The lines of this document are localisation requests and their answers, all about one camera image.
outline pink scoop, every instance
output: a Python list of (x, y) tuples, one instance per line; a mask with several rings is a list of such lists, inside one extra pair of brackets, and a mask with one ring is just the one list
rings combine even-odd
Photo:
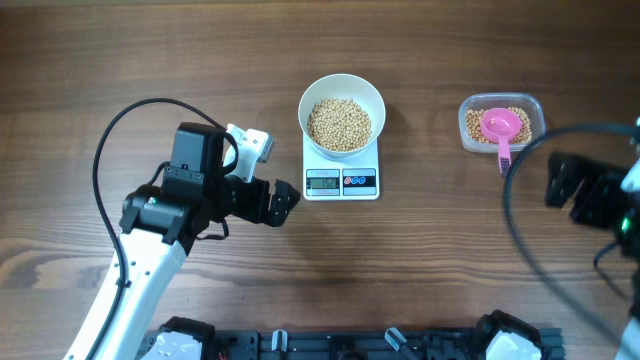
[(507, 176), (511, 167), (509, 141), (518, 135), (522, 128), (520, 117), (509, 109), (494, 108), (488, 110), (480, 122), (482, 135), (492, 143), (498, 144), (498, 167), (502, 176)]

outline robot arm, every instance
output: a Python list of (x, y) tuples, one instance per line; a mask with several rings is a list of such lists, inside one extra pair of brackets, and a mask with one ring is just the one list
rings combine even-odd
[[(233, 146), (223, 164), (224, 139)], [(273, 143), (265, 132), (245, 132), (233, 125), (226, 133), (208, 125), (180, 125), (162, 185), (142, 185), (124, 202), (119, 238), (126, 263), (118, 263), (114, 255), (98, 296), (64, 359), (87, 358), (115, 297), (119, 266), (127, 266), (130, 275), (96, 359), (135, 357), (160, 297), (211, 221), (223, 224), (225, 237), (224, 218), (230, 214), (270, 226), (284, 223), (300, 193), (277, 180), (270, 202), (269, 182), (253, 177), (256, 162), (268, 160)]]

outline plastic container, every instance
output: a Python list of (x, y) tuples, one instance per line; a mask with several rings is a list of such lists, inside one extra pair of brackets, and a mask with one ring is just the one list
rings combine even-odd
[[(497, 153), (498, 144), (484, 144), (473, 140), (467, 130), (465, 114), (467, 110), (489, 110), (496, 107), (508, 108), (511, 106), (519, 107), (529, 115), (532, 139), (544, 134), (546, 126), (544, 124), (542, 107), (532, 96), (519, 93), (477, 94), (465, 100), (462, 105), (460, 105), (460, 110), (458, 111), (458, 125), (460, 125), (462, 146), (471, 152)], [(527, 144), (510, 144), (509, 150), (511, 152), (520, 151), (524, 149), (525, 146), (527, 146)]]

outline wood grain surface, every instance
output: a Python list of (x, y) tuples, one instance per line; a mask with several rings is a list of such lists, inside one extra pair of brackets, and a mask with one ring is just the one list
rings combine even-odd
[[(551, 296), (512, 246), (495, 155), (465, 151), (457, 112), (470, 95), (525, 92), (547, 127), (632, 124), (640, 99), (638, 3), (351, 1), (16, 8), (0, 11), (0, 358), (61, 358), (113, 254), (91, 190), (105, 126), (149, 97), (188, 102), (223, 124), (273, 134), (257, 176), (302, 189), (297, 105), (316, 79), (373, 83), (388, 115), (382, 195), (302, 200), (281, 228), (229, 220), (199, 242), (153, 318), (219, 329), (471, 326), (502, 309), (562, 327), (569, 359), (615, 347)], [(182, 121), (171, 106), (128, 115), (100, 168), (114, 222), (124, 197), (167, 160)], [(567, 137), (540, 148), (515, 183), (528, 244), (553, 276), (612, 327), (628, 304), (591, 269), (611, 234), (545, 209), (553, 149), (629, 166), (628, 140)], [(632, 267), (603, 266), (627, 291)]]

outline black cable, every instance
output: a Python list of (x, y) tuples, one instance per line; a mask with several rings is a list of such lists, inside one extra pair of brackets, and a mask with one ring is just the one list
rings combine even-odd
[(158, 176), (160, 176), (160, 173), (162, 172), (162, 170), (164, 170), (164, 168), (166, 168), (170, 164), (171, 164), (170, 161), (164, 161), (162, 164), (158, 165), (156, 172), (153, 174), (153, 177), (151, 178), (151, 180), (149, 180), (147, 185), (153, 185), (153, 183), (156, 182), (156, 180), (158, 180)]
[(613, 291), (613, 293), (616, 294), (616, 296), (618, 296), (619, 298), (621, 298), (623, 300), (629, 300), (629, 296), (627, 296), (627, 294), (625, 294), (624, 291), (622, 289), (620, 289), (620, 287), (618, 285), (616, 285), (616, 283), (613, 281), (613, 279), (611, 279), (609, 274), (607, 274), (606, 271), (602, 270), (598, 266), (598, 264), (600, 263), (600, 260), (605, 255), (610, 253), (611, 250), (615, 249), (617, 246), (618, 246), (618, 243), (613, 242), (613, 243), (603, 247), (602, 249), (600, 249), (600, 251), (598, 251), (596, 256), (593, 257), (593, 269), (598, 273), (600, 278), (605, 282), (605, 284), (609, 287), (609, 289), (611, 289), (611, 291)]
[(107, 232), (109, 233), (109, 237), (111, 238), (111, 242), (113, 243), (113, 247), (116, 250), (116, 256), (118, 257), (118, 263), (120, 264), (120, 266), (119, 266), (119, 268), (120, 268), (120, 279), (118, 281), (118, 289), (116, 290), (116, 295), (113, 298), (113, 303), (111, 304), (111, 308), (109, 309), (109, 313), (107, 314), (107, 318), (105, 319), (104, 324), (102, 324), (102, 328), (100, 329), (100, 332), (98, 333), (98, 336), (96, 337), (96, 340), (93, 343), (93, 345), (91, 346), (91, 349), (89, 350), (89, 354), (87, 355), (87, 359), (89, 359), (89, 360), (93, 359), (95, 357), (96, 352), (98, 351), (98, 348), (100, 347), (100, 344), (104, 340), (104, 336), (106, 335), (107, 330), (109, 329), (109, 326), (111, 325), (111, 322), (113, 321), (113, 317), (115, 316), (116, 311), (118, 310), (118, 306), (120, 305), (120, 302), (122, 300), (122, 295), (124, 294), (125, 286), (129, 281), (128, 278), (127, 278), (127, 263), (125, 262), (125, 259), (124, 259), (124, 250), (122, 249), (122, 243), (120, 243), (120, 239), (118, 239), (118, 236), (116, 235), (116, 232), (113, 230), (113, 226), (111, 225), (111, 221), (109, 220), (109, 217), (107, 216), (107, 212), (104, 209), (104, 204), (102, 203), (102, 197), (100, 196), (100, 186), (98, 185), (98, 164), (100, 163), (100, 155), (102, 154), (102, 148), (104, 147), (104, 143), (107, 141), (107, 137), (109, 136), (109, 133), (111, 132), (113, 127), (116, 125), (116, 123), (123, 116), (125, 116), (129, 111), (131, 111), (131, 110), (133, 110), (135, 108), (138, 108), (140, 106), (147, 105), (147, 104), (154, 104), (154, 103), (166, 103), (166, 104), (178, 105), (180, 107), (183, 107), (183, 108), (185, 108), (187, 110), (190, 110), (190, 111), (200, 115), (200, 117), (205, 119), (207, 122), (209, 122), (213, 126), (216, 126), (218, 128), (224, 129), (224, 126), (218, 124), (212, 118), (207, 116), (207, 114), (203, 113), (202, 111), (194, 108), (193, 106), (191, 106), (189, 104), (185, 104), (182, 101), (178, 101), (178, 100), (174, 100), (174, 99), (154, 98), (154, 99), (147, 99), (147, 100), (138, 101), (138, 102), (136, 102), (134, 104), (131, 104), (131, 105), (127, 106), (124, 110), (120, 111), (120, 113), (118, 115), (116, 115), (116, 117), (114, 117), (113, 120), (111, 120), (111, 122), (109, 123), (107, 128), (104, 130), (104, 133), (102, 134), (102, 137), (100, 138), (100, 142), (98, 143), (98, 148), (96, 149), (96, 155), (93, 158), (93, 169), (91, 170), (91, 179), (92, 179), (92, 182), (93, 182), (93, 194), (94, 194), (94, 196), (96, 198), (96, 204), (98, 205), (98, 211), (100, 212), (100, 216), (102, 217), (102, 221), (104, 221), (104, 226), (107, 228)]
[(627, 344), (622, 343), (622, 339), (616, 335), (616, 332), (611, 329), (607, 324), (605, 324), (600, 318), (595, 316), (593, 313), (588, 311), (580, 302), (574, 299), (569, 293), (567, 293), (562, 286), (560, 286), (557, 281), (549, 276), (540, 266), (538, 260), (533, 256), (527, 245), (525, 245), (522, 236), (520, 235), (520, 231), (516, 227), (515, 220), (513, 218), (513, 212), (511, 210), (511, 187), (513, 183), (513, 177), (520, 167), (524, 160), (529, 156), (529, 154), (540, 144), (553, 139), (555, 137), (572, 134), (572, 133), (608, 133), (614, 135), (625, 135), (631, 136), (636, 140), (640, 140), (640, 130), (624, 125), (614, 125), (614, 124), (584, 124), (572, 126), (564, 129), (551, 130), (543, 134), (542, 136), (531, 141), (524, 149), (518, 154), (518, 156), (513, 161), (509, 172), (507, 173), (507, 177), (504, 182), (504, 192), (502, 194), (502, 202), (504, 207), (504, 216), (507, 222), (507, 227), (511, 236), (513, 237), (513, 242), (515, 246), (518, 248), (518, 251), (529, 265), (531, 270), (538, 276), (538, 278), (557, 296), (560, 300), (562, 300), (566, 305), (568, 305), (578, 316), (582, 318), (587, 324), (593, 327), (596, 331), (598, 331), (606, 340), (610, 341), (613, 344), (618, 345), (620, 350), (627, 353), (631, 359), (640, 360), (640, 355), (634, 355), (634, 352), (631, 351)]

